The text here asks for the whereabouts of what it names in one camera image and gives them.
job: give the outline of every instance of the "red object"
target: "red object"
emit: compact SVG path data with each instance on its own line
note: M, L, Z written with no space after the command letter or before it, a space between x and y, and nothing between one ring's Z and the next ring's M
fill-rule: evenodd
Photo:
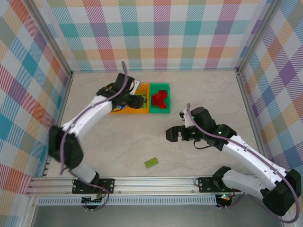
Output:
M158 105L160 109L165 109L164 99L167 97L166 90L160 90L157 94L153 95L151 98L152 105Z

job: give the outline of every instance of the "orange bin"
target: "orange bin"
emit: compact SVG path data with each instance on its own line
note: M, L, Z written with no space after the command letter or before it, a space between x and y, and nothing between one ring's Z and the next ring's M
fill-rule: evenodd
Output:
M150 84L147 83L143 83L140 85L140 87L136 90L135 93L136 96L142 95L144 97L144 103L142 108L140 109L132 109L129 108L128 106L126 106L125 108L123 108L122 110L115 112L117 110L120 109L120 107L113 109L113 111L111 111L111 114L127 114L127 113L139 113L139 114L148 114L149 110L150 110Z

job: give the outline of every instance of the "beige floor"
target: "beige floor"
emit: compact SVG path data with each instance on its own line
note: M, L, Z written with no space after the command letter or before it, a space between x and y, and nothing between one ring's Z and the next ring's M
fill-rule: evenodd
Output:
M141 82L170 83L170 114L108 114L81 141L85 160L100 176L212 175L221 166L249 173L236 159L208 148L197 150L193 142L170 143L165 130L182 125L179 112L190 102L204 106L217 123L231 126L253 148L257 148L232 71L222 72L134 72ZM114 82L117 73L75 74L62 122L78 114L103 86ZM159 163L146 168L156 157ZM59 164L52 160L47 176L58 176Z

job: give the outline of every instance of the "checkered backdrop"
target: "checkered backdrop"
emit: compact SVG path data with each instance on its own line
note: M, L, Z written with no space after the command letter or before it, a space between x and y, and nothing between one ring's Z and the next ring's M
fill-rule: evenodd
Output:
M35 0L82 71L234 68L270 1Z
M0 0L0 226L14 227L47 156L67 75L21 0Z
M303 0L284 0L243 80L268 157L303 185Z

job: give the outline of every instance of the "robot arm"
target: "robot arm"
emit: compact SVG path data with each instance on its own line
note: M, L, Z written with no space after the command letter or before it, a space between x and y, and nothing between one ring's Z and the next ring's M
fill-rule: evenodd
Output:
M289 181L297 197L301 195L301 176L297 171L291 170L288 172L260 155L229 126L225 124L217 125L205 108L198 107L191 111L191 116L197 125L208 133L233 140L245 149L230 141L211 137L201 132L193 125L187 109L180 112L179 115L185 121L185 125L174 126L166 130L167 140L171 142L178 141L178 138L185 141L205 140L210 146L238 159L256 176L243 175L223 166L213 175L213 184L218 189L237 189L253 195L262 200L269 210L280 216L285 215L293 205L294 197L277 172ZM274 167L276 172L273 172L264 162Z
M119 73L115 83L111 83L106 87L101 88L91 103L85 108L92 106L81 118L73 125L74 120L83 112L79 113L75 118L65 123L62 127L54 125L50 129L49 135L49 155L60 162L60 143L63 134L68 130L66 141L64 143L64 164L67 168L80 179L85 182L98 184L99 174L95 172L84 160L83 151L80 146L80 141L86 133L95 125L103 116L111 112L114 108L141 108L143 105L143 97L135 96L135 92L140 85L140 81L132 77L128 77L126 87L117 97L110 101L106 101L99 105L97 103L113 96L122 87L125 75Z

